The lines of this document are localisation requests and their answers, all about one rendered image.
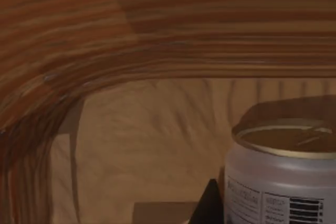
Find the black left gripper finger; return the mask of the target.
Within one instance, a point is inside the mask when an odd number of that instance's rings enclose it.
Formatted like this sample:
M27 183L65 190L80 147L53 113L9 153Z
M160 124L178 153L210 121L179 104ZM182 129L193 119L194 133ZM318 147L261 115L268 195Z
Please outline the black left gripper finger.
M210 179L188 224L224 224L224 207L215 179Z

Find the wooden cupboard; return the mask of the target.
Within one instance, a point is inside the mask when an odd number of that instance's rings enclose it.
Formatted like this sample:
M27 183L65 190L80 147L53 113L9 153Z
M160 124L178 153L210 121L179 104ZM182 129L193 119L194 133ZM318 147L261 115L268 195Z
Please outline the wooden cupboard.
M178 77L336 77L336 0L0 0L0 224L51 224L76 102Z

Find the grey can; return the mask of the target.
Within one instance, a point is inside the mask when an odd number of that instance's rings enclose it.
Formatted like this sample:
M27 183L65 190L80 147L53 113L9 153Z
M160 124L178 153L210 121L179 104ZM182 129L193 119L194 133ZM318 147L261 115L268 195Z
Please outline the grey can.
M318 120L238 124L224 224L336 224L336 132Z

